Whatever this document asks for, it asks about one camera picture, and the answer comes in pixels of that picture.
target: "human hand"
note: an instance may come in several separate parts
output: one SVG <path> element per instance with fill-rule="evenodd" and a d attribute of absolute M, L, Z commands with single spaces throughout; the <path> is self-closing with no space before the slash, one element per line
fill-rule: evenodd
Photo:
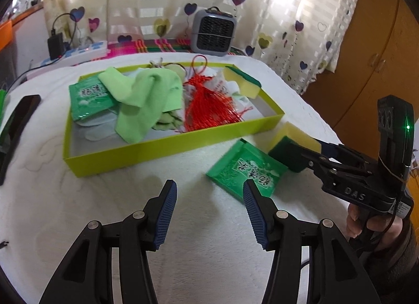
<path fill-rule="evenodd" d="M 351 238 L 356 238 L 361 234 L 363 226 L 358 220 L 360 216 L 360 208 L 354 204 L 349 204 L 348 217 L 346 219 L 346 234 Z M 374 216 L 367 222 L 367 228 L 371 231 L 382 232 L 390 224 L 392 215 Z M 384 250 L 391 247 L 403 228 L 403 221 L 398 216 L 395 217 L 393 224 L 383 235 L 378 244 L 376 251 Z"/>

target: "curtain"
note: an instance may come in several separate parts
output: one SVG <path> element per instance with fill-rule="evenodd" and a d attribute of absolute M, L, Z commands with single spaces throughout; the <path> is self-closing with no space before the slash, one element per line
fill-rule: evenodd
<path fill-rule="evenodd" d="M 47 12 L 77 15 L 77 43 L 188 38 L 194 14 L 218 7 L 237 18 L 233 46 L 270 66 L 297 93 L 316 75 L 334 71 L 357 0 L 45 0 Z"/>

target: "white fleece blanket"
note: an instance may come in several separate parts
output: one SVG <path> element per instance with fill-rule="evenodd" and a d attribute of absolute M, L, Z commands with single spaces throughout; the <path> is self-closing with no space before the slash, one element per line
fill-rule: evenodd
<path fill-rule="evenodd" d="M 166 242 L 158 252 L 149 253 L 159 303 L 261 303 L 273 253 L 257 244 L 244 205 L 205 177 L 236 140 L 83 179 L 77 179 L 62 160 L 68 85 L 79 76 L 160 57 L 169 62 L 191 61 L 193 56 L 152 53 L 84 63 L 40 75 L 11 93 L 5 119 L 23 96 L 40 94 L 43 99 L 0 187 L 0 241 L 10 242 L 0 250 L 0 264 L 28 304 L 39 302 L 56 267 L 90 220 L 102 224 L 123 220 L 157 196 L 166 179 L 177 182 L 179 193 Z M 209 61 L 236 64 L 257 78 L 285 111 L 282 122 L 290 121 L 315 138 L 339 143 L 317 112 L 264 63 L 236 56 L 209 57 Z M 257 143 L 270 140 L 273 134 L 246 139 Z M 273 200 L 298 219 L 330 218 L 339 228 L 345 226 L 347 203 L 324 193 L 320 180 L 309 170 L 287 172 Z M 302 258 L 307 257 L 304 249 Z M 308 268 L 302 272 L 299 303 L 305 303 L 307 272 Z"/>

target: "power strip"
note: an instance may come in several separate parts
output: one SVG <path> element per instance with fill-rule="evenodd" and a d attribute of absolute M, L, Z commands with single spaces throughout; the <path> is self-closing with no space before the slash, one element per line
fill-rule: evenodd
<path fill-rule="evenodd" d="M 39 69 L 32 70 L 26 74 L 28 80 L 33 79 L 34 77 L 43 74 L 47 71 L 51 71 L 63 66 L 74 66 L 84 62 L 92 61 L 94 59 L 99 59 L 106 57 L 108 55 L 108 42 L 98 42 L 89 45 L 86 48 L 72 49 L 67 51 L 57 63 L 48 65 L 52 61 L 47 58 L 38 64 L 32 66 L 32 68 L 40 67 Z"/>

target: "green tea bag packet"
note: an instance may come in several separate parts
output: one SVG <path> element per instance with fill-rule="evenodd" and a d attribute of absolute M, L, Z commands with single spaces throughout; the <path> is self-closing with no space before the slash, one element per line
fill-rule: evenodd
<path fill-rule="evenodd" d="M 89 116 L 118 105 L 97 75 L 91 76 L 69 86 L 71 117 L 74 121 L 87 119 Z"/>
<path fill-rule="evenodd" d="M 270 197 L 286 170 L 285 165 L 240 139 L 212 166 L 207 176 L 242 201 L 246 180 L 253 179 L 261 195 Z"/>

